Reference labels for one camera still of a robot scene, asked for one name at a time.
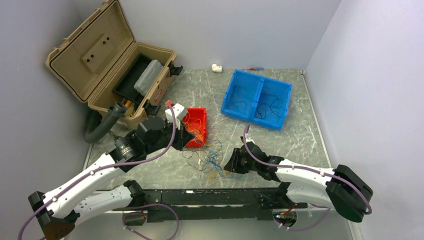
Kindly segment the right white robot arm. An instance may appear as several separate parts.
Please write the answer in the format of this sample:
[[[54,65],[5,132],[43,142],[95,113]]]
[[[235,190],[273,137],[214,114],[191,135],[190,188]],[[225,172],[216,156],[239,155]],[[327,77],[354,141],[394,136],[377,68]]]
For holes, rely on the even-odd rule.
[[[276,203],[287,208],[306,203],[334,209],[345,219],[360,223],[369,215],[369,203],[374,194],[350,167],[320,168],[295,163],[284,157],[268,155],[253,142],[233,153],[224,170],[236,174],[257,172],[267,181],[279,183]]]

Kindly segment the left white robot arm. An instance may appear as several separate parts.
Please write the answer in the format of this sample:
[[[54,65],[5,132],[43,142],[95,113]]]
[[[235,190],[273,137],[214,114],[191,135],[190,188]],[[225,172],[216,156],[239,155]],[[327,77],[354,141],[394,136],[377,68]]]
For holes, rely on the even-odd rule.
[[[102,194],[93,192],[104,183],[124,175],[135,166],[149,161],[147,156],[164,155],[170,148],[182,150],[194,139],[183,123],[150,117],[136,130],[118,137],[114,145],[90,167],[65,184],[47,193],[36,191],[28,200],[46,240],[60,240],[78,224],[109,210],[137,210],[148,204],[146,194],[135,180]]]

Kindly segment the white pipe elbow fitting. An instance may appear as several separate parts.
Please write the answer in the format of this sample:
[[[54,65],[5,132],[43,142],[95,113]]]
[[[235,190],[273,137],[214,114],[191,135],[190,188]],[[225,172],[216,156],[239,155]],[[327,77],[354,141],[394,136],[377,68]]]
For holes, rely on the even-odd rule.
[[[223,68],[222,68],[222,66],[221,66],[221,65],[217,65],[216,63],[213,63],[213,64],[211,65],[211,70],[212,70],[214,73],[222,73]]]

